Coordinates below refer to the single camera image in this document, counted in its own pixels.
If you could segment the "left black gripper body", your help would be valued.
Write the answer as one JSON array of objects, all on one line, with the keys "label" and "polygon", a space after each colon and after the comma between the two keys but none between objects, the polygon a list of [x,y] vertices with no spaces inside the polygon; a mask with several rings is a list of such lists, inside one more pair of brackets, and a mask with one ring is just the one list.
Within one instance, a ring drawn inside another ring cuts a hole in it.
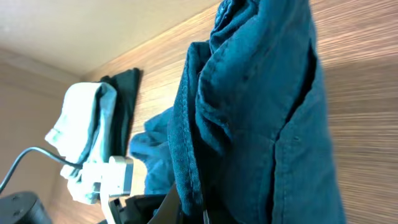
[{"label": "left black gripper body", "polygon": [[125,206],[118,198],[108,205],[115,224],[161,224],[168,223],[168,217],[156,217],[155,212],[164,199],[165,195],[136,195],[128,198]]}]

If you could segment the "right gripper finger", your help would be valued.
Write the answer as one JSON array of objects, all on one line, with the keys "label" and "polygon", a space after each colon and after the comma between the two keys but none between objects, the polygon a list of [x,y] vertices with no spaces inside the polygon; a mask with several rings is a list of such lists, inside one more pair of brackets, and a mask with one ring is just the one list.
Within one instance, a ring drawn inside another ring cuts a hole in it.
[{"label": "right gripper finger", "polygon": [[173,184],[168,194],[160,204],[156,214],[148,224],[177,224],[180,215],[180,198],[176,184]]}]

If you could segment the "navy blue shorts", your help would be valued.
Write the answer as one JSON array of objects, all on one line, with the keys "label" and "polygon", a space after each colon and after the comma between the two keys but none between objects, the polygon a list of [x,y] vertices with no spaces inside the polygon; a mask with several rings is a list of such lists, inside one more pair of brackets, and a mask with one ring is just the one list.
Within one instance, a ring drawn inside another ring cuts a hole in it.
[{"label": "navy blue shorts", "polygon": [[223,1],[130,149],[190,223],[344,223],[309,2]]}]

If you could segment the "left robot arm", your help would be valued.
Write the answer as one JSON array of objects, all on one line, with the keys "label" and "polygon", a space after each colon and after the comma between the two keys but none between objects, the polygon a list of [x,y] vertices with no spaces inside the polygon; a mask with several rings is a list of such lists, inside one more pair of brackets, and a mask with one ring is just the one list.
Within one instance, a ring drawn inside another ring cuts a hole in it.
[{"label": "left robot arm", "polygon": [[[124,207],[115,199],[106,208],[118,224],[145,224],[149,223],[164,198],[165,195],[137,195],[128,198]],[[1,224],[49,223],[52,220],[35,193],[18,192],[1,199]]]}]

